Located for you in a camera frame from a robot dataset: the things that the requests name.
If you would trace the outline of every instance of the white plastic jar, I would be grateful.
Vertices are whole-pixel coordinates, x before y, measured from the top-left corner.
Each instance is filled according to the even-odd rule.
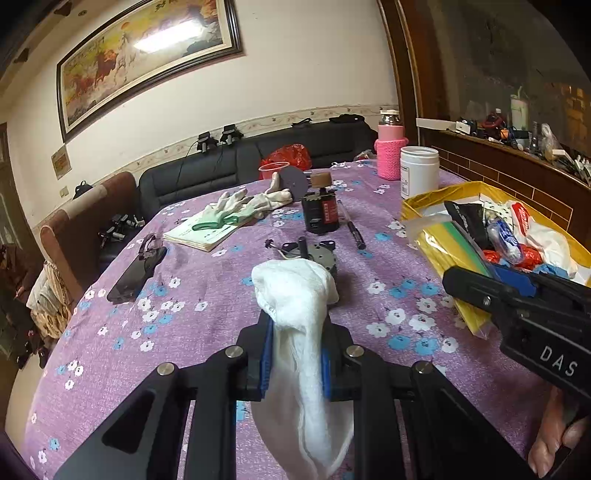
[[[428,147],[404,147],[400,152],[400,193],[414,197],[439,188],[439,152]]]

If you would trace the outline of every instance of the floor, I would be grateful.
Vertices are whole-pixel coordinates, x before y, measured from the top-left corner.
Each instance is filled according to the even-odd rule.
[[[5,430],[14,446],[21,453],[29,409],[42,374],[43,370],[39,367],[39,357],[31,355],[25,368],[17,373],[8,402]]]

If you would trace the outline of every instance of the red plastic cup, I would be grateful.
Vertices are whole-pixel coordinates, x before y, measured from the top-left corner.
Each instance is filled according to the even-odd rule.
[[[263,180],[271,180],[273,174],[276,171],[280,171],[282,168],[289,167],[290,163],[286,161],[280,161],[276,163],[268,163],[267,165],[263,165],[259,167],[259,172],[261,172]]]

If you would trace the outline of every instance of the bottle lid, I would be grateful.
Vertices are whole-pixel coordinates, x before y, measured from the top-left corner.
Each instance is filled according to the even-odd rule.
[[[313,173],[310,175],[310,184],[313,189],[330,187],[332,185],[332,176],[330,176],[329,171]]]

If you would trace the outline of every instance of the black leather sofa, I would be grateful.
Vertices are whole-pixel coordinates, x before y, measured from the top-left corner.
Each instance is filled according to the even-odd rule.
[[[261,160],[285,145],[303,144],[313,168],[327,168],[373,149],[377,137],[363,120],[302,124],[164,163],[139,179],[142,213],[150,220],[172,203],[258,180]]]

